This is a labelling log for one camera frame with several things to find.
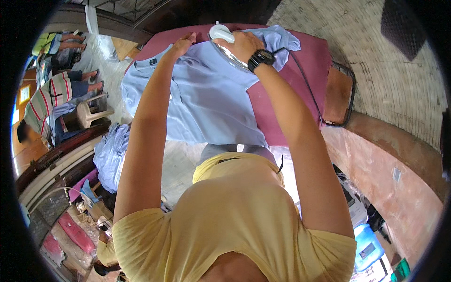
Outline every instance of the hair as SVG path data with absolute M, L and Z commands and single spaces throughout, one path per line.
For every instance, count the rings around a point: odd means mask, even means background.
M 19 126 L 17 127 L 17 139 L 19 139 L 20 143 L 27 140 L 28 138 L 28 134 L 26 132 L 27 128 L 26 125 L 27 123 L 25 122 L 25 120 L 21 120 Z
M 97 261 L 94 263 L 94 270 L 99 274 L 100 276 L 105 276 L 111 271 L 120 270 L 119 264 L 111 265 L 110 267 L 107 267 L 103 265 L 100 261 Z

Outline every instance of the striped shirt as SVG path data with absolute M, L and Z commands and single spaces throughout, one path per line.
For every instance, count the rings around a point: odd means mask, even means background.
M 23 119 L 34 131 L 49 139 L 50 128 L 46 118 L 53 107 L 62 105 L 72 99 L 72 88 L 67 72 L 54 75 L 41 88 L 36 90 L 25 107 Z

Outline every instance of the black wristwatch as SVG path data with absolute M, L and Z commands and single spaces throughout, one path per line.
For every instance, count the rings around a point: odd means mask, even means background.
M 276 58 L 270 51 L 264 50 L 264 49 L 259 49 L 259 50 L 255 51 L 255 53 L 249 59 L 248 69 L 251 72 L 253 72 L 253 70 L 259 64 L 263 63 L 263 64 L 267 64 L 267 65 L 272 65 L 272 64 L 274 64 L 275 61 L 276 61 Z

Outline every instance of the bundle of laundry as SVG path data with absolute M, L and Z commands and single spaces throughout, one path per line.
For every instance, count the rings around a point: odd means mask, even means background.
M 115 123 L 94 146 L 93 162 L 99 171 L 99 181 L 110 193 L 116 193 L 122 165 L 129 146 L 130 126 Z
M 274 52 L 280 48 L 300 50 L 299 40 L 280 26 L 249 29 Z M 126 108 L 135 115 L 143 90 L 161 57 L 136 61 L 121 83 Z M 276 54 L 274 67 L 280 71 L 289 53 Z M 257 127 L 246 90 L 258 78 L 226 61 L 212 42 L 194 44 L 175 63 L 170 84 L 172 99 L 167 115 L 167 140 L 188 143 L 248 144 L 267 146 Z

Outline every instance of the blue container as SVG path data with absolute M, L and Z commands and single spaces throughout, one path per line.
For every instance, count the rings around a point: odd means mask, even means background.
M 361 272 L 379 260 L 385 251 L 369 224 L 361 224 L 354 228 L 354 236 L 357 241 L 354 271 Z

